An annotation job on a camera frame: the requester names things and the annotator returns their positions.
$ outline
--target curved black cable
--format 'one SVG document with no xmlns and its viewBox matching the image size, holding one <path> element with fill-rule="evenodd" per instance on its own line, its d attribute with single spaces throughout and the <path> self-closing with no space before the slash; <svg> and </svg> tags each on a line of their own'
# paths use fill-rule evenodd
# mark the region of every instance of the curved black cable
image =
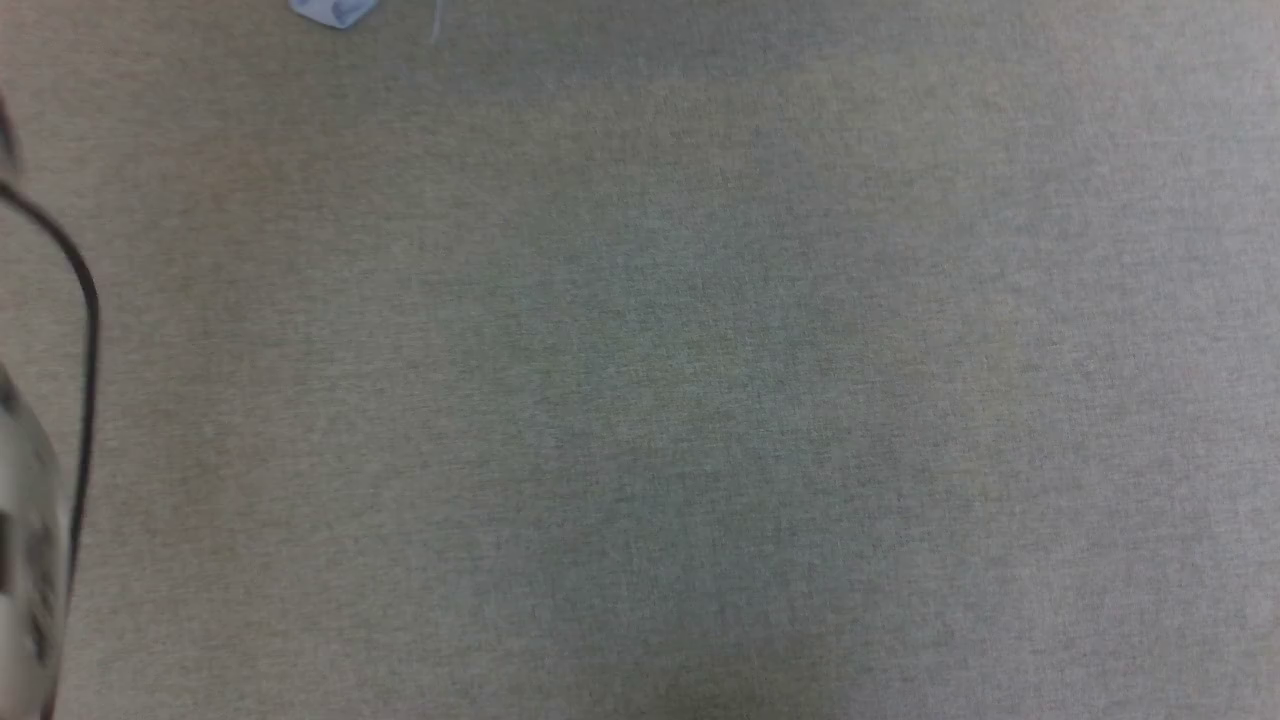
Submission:
<svg viewBox="0 0 1280 720">
<path fill-rule="evenodd" d="M 63 609 L 67 612 L 70 607 L 72 580 L 76 578 L 76 560 L 79 556 L 84 498 L 88 495 L 90 461 L 93 455 L 93 415 L 97 410 L 97 346 L 100 331 L 97 286 L 93 283 L 93 275 L 88 270 L 88 264 L 84 263 L 84 256 L 56 220 L 4 181 L 0 181 L 0 201 L 18 210 L 32 224 L 38 225 L 49 233 L 49 237 L 52 238 L 58 249 L 67 258 L 67 263 L 70 264 L 72 270 L 76 273 L 76 279 L 79 281 L 81 291 L 84 293 L 84 397 L 81 406 L 76 500 L 72 505 L 70 561 L 67 569 L 67 607 Z"/>
</svg>

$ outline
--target black cable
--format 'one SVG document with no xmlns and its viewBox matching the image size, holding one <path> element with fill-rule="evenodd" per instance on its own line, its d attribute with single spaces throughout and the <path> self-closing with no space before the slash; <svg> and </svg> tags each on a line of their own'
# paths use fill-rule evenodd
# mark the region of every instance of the black cable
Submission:
<svg viewBox="0 0 1280 720">
<path fill-rule="evenodd" d="M 88 264 L 84 263 L 84 256 L 56 220 L 4 181 L 0 181 L 0 200 L 49 233 L 49 237 L 58 245 L 58 249 L 63 251 L 72 270 L 76 272 L 76 279 L 79 281 L 81 291 L 84 293 L 84 397 L 81 406 L 81 445 L 79 464 L 76 468 L 76 500 L 72 505 L 70 562 L 67 569 L 67 606 L 63 609 L 63 612 L 67 614 L 70 609 L 72 580 L 76 578 L 76 561 L 79 556 L 84 498 L 88 496 L 90 461 L 93 455 L 93 415 L 97 410 L 97 346 L 100 331 L 97 286 L 93 283 L 93 275 L 88 270 Z"/>
</svg>

